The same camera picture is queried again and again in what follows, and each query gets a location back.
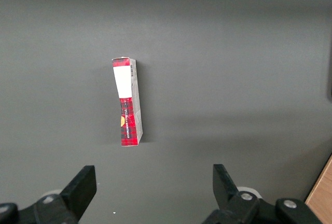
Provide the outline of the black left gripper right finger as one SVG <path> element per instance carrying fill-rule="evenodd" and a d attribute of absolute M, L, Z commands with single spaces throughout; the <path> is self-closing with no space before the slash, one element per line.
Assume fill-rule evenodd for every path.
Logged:
<path fill-rule="evenodd" d="M 321 223 L 301 200 L 280 198 L 272 205 L 252 192 L 240 191 L 222 164 L 213 165 L 213 193 L 218 209 L 203 223 Z"/>

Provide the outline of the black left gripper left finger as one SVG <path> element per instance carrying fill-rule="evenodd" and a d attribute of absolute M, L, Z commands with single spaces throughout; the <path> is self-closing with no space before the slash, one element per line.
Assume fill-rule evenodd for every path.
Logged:
<path fill-rule="evenodd" d="M 2 203 L 1 223 L 79 223 L 96 190 L 95 166 L 86 165 L 60 193 L 49 193 L 25 209 Z"/>

